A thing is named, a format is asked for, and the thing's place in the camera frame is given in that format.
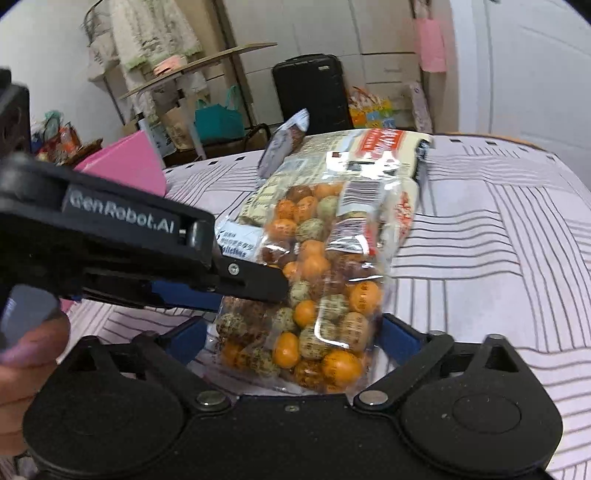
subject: barcode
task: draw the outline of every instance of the barcode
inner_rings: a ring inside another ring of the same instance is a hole
[[[326,241],[327,250],[368,255],[371,240],[367,218],[349,218],[336,223]]]
[[[353,180],[347,182],[340,196],[337,216],[349,212],[374,213],[379,207],[383,192],[380,181]]]

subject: shopping bag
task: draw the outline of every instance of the shopping bag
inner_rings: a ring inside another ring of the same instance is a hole
[[[203,100],[197,101],[195,128],[202,143],[244,137],[244,122],[236,109],[235,96],[236,85],[233,85],[228,90],[225,106],[219,103],[208,106]]]

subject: white wall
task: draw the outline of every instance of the white wall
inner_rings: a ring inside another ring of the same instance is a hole
[[[93,3],[22,0],[0,20],[0,66],[10,67],[13,81],[28,86],[31,116],[42,119],[44,112],[59,110],[83,142],[102,137],[108,145],[121,136],[121,122],[104,87],[86,79],[81,25]]]

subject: orange candy ball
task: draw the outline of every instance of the orange candy ball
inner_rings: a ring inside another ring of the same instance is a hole
[[[334,195],[334,192],[334,185],[331,185],[330,183],[319,183],[314,187],[314,196],[319,200]]]
[[[294,321],[300,328],[314,323],[316,321],[316,303],[313,300],[303,300],[295,306]]]
[[[320,255],[312,255],[306,258],[301,266],[301,277],[307,281],[313,281],[330,269],[330,262]]]
[[[293,220],[277,219],[273,220],[267,232],[273,240],[289,240],[296,233],[297,224]]]
[[[294,281],[299,273],[298,262],[289,262],[283,267],[283,274],[289,281]]]
[[[302,223],[316,216],[318,200],[314,197],[304,197],[295,206],[294,220],[296,223]]]
[[[282,199],[275,205],[275,218],[293,220],[296,212],[296,204],[291,200]]]
[[[284,332],[277,338],[273,349],[273,363],[281,368],[293,368],[300,361],[300,345],[296,335]]]
[[[344,181],[340,181],[340,182],[334,183],[333,184],[333,193],[332,193],[332,195],[339,196],[340,195],[340,192],[343,191],[343,187],[344,186],[345,186],[345,182]]]
[[[324,242],[320,240],[306,240],[304,243],[301,244],[300,253],[298,257],[300,260],[305,260],[308,257],[313,257],[318,255],[320,257],[324,256]]]
[[[382,291],[372,281],[363,281],[355,285],[349,296],[351,309],[365,316],[375,313],[381,301]]]
[[[343,350],[333,350],[322,359],[322,374],[337,387],[354,384],[363,373],[361,360]]]
[[[245,370],[248,367],[248,355],[243,353],[242,347],[237,343],[226,342],[222,348],[222,364],[226,367]]]

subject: pink box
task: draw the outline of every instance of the pink box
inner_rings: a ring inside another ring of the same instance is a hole
[[[142,131],[92,154],[75,170],[160,197],[166,194],[166,178],[160,158]]]

